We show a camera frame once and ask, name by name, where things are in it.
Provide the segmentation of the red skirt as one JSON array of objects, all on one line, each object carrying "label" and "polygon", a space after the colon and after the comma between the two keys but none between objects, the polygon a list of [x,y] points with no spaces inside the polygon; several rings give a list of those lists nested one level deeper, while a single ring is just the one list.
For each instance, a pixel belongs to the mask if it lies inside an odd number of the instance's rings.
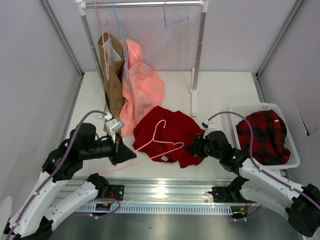
[{"label": "red skirt", "polygon": [[[178,162],[181,169],[202,163],[203,157],[192,156],[185,147],[190,146],[195,141],[196,136],[204,134],[205,131],[191,117],[181,111],[173,112],[161,106],[154,107],[134,128],[135,141],[132,145],[133,148],[136,150],[151,140],[155,126],[160,120],[166,120],[166,127],[163,129],[163,122],[159,124],[155,139],[158,141],[184,142],[184,147],[154,158],[152,161],[168,164]],[[178,146],[153,142],[141,149],[140,152],[151,158]]]}]

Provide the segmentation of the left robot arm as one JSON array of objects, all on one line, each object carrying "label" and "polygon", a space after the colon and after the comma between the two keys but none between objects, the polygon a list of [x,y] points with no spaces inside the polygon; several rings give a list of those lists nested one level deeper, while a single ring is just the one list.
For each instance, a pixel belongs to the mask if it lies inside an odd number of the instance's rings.
[{"label": "left robot arm", "polygon": [[109,158],[113,165],[135,159],[137,155],[117,134],[96,137],[91,123],[78,124],[58,148],[49,153],[36,185],[20,210],[8,219],[3,233],[15,240],[48,240],[53,231],[87,202],[109,197],[109,182],[91,174],[76,191],[57,204],[53,200],[86,160]]}]

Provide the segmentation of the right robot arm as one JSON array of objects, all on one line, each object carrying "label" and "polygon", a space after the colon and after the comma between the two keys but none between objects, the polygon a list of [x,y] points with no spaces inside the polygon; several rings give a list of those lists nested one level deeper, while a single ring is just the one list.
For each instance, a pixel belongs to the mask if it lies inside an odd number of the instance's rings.
[{"label": "right robot arm", "polygon": [[222,131],[198,134],[187,150],[194,157],[217,159],[226,171],[237,175],[228,189],[232,201],[258,203],[284,217],[308,238],[320,227],[320,190],[316,186],[303,186],[272,172],[232,147]]}]

